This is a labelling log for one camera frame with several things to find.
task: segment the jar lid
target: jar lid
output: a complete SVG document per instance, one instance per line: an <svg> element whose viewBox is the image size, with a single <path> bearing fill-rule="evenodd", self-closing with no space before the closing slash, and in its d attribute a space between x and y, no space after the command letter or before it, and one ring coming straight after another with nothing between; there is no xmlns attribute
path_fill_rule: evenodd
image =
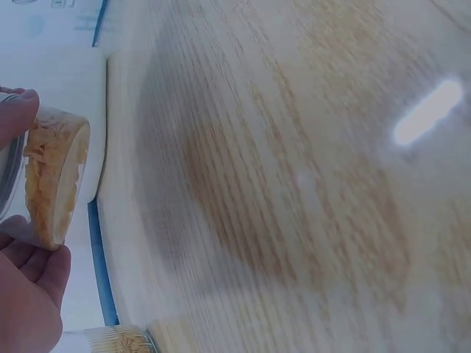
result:
<svg viewBox="0 0 471 353"><path fill-rule="evenodd" d="M18 94L0 92L0 103L18 98ZM0 219L8 210L21 170L25 134L14 138L0 151Z"/></svg>

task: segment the glass jar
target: glass jar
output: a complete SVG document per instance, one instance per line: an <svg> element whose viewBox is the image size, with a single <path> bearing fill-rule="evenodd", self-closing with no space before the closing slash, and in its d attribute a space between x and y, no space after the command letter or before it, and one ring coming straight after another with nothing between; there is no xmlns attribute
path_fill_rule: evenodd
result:
<svg viewBox="0 0 471 353"><path fill-rule="evenodd" d="M136 326L111 326L64 332L51 353L158 353L148 332Z"/></svg>
<svg viewBox="0 0 471 353"><path fill-rule="evenodd" d="M17 97L0 93L0 102ZM63 244L89 143L86 118L40 106L31 129L0 151L0 232L48 250Z"/></svg>

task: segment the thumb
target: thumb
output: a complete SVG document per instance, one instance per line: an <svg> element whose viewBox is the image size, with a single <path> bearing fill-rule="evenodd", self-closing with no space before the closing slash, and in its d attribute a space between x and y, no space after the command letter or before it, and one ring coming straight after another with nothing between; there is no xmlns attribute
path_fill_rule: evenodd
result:
<svg viewBox="0 0 471 353"><path fill-rule="evenodd" d="M26 90L18 98L0 103L0 149L31 127L38 109L35 90Z"/></svg>

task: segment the wooden table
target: wooden table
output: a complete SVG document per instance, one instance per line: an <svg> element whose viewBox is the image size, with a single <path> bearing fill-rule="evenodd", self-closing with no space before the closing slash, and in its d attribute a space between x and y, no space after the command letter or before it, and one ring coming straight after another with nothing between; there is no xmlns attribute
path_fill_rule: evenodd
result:
<svg viewBox="0 0 471 353"><path fill-rule="evenodd" d="M471 352L471 3L128 2L121 322L168 353Z"/></svg>

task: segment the hand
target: hand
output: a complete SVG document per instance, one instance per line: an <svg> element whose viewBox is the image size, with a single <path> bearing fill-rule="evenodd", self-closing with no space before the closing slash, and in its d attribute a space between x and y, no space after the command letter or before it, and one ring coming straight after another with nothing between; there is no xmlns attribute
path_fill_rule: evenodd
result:
<svg viewBox="0 0 471 353"><path fill-rule="evenodd" d="M33 90L8 90L18 99L0 103L0 149L31 127L39 107ZM0 234L0 347L2 353L48 353L62 335L60 307L71 254Z"/></svg>

